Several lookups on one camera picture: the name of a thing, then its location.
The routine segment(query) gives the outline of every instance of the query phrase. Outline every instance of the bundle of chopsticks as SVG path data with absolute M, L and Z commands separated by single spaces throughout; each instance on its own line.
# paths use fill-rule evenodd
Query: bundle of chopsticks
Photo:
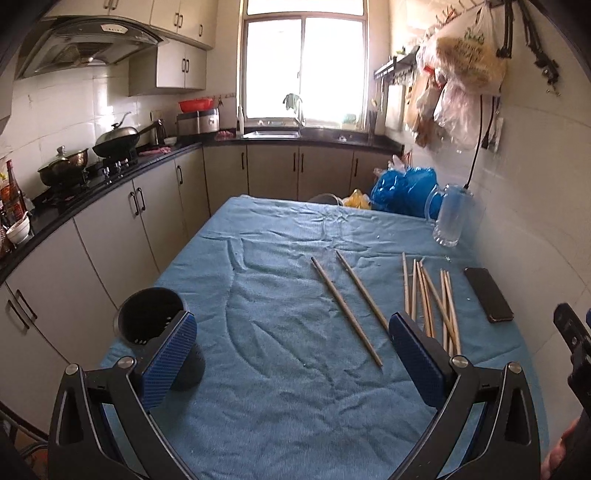
M 413 260 L 413 285 L 408 288 L 408 267 L 406 254 L 402 253 L 402 270 L 404 273 L 404 309 L 413 320 L 417 320 L 417 289 L 420 289 L 421 304 L 423 306 L 423 318 L 425 320 L 424 331 L 428 337 L 436 338 L 433 323 L 433 309 L 431 308 L 431 295 L 439 309 L 443 322 L 442 345 L 450 355 L 461 355 L 460 331 L 457 326 L 456 306 L 453 301 L 452 279 L 449 272 L 439 270 L 439 282 L 441 291 L 435 287 L 429 272 L 423 265 L 423 260 Z

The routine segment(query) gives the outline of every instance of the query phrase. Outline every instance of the stainless steel sink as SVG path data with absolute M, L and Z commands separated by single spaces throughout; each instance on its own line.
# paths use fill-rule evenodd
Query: stainless steel sink
M 300 138 L 297 130 L 261 130 L 244 135 L 244 138 Z

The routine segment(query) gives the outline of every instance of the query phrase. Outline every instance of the window frame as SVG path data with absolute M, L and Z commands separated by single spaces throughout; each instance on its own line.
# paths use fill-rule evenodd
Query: window frame
M 366 130 L 366 117 L 368 110 L 368 89 L 369 89 L 369 31 L 368 31 L 368 0 L 363 0 L 363 15 L 353 14 L 335 14 L 330 12 L 272 12 L 266 14 L 248 15 L 248 0 L 243 3 L 242 14 L 242 37 L 241 37 L 241 55 L 240 55 L 240 103 L 245 118 L 245 124 L 248 127 L 299 127 L 299 123 L 292 116 L 284 117 L 264 117 L 248 118 L 246 116 L 246 53 L 248 50 L 248 27 L 251 23 L 269 21 L 269 20 L 301 20 L 301 51 L 300 51 L 300 72 L 302 71 L 304 59 L 304 40 L 306 37 L 306 20 L 308 18 L 333 18 L 336 20 L 352 20 L 362 24 L 363 32 L 363 51 L 365 52 L 364 64 L 364 83 L 363 83 L 363 107 L 359 113 L 359 118 L 355 125 L 356 131 Z M 304 117 L 306 114 L 306 104 L 304 103 Z M 317 119 L 306 118 L 307 127 L 321 128 L 343 128 L 342 124 L 336 122 L 327 122 Z

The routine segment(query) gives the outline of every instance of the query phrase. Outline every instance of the metal screw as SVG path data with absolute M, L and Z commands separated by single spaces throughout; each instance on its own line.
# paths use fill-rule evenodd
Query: metal screw
M 66 367 L 66 375 L 74 375 L 78 371 L 78 365 L 70 364 Z
M 119 361 L 117 362 L 117 366 L 119 368 L 129 368 L 133 364 L 134 364 L 134 358 L 131 356 L 124 356 L 122 358 L 119 358 Z
M 509 370 L 511 370 L 515 374 L 520 374 L 522 368 L 521 368 L 521 365 L 518 364 L 517 362 L 511 362 L 509 364 Z
M 466 368 L 469 362 L 465 356 L 456 355 L 452 358 L 452 363 L 458 368 Z

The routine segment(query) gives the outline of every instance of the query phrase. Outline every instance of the window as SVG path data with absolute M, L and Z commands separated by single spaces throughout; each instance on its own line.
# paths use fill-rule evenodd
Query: window
M 242 76 L 247 120 L 296 125 L 296 113 L 284 103 L 295 94 L 307 125 L 361 127 L 363 5 L 363 0 L 248 0 Z M 314 11 L 302 13 L 304 7 Z

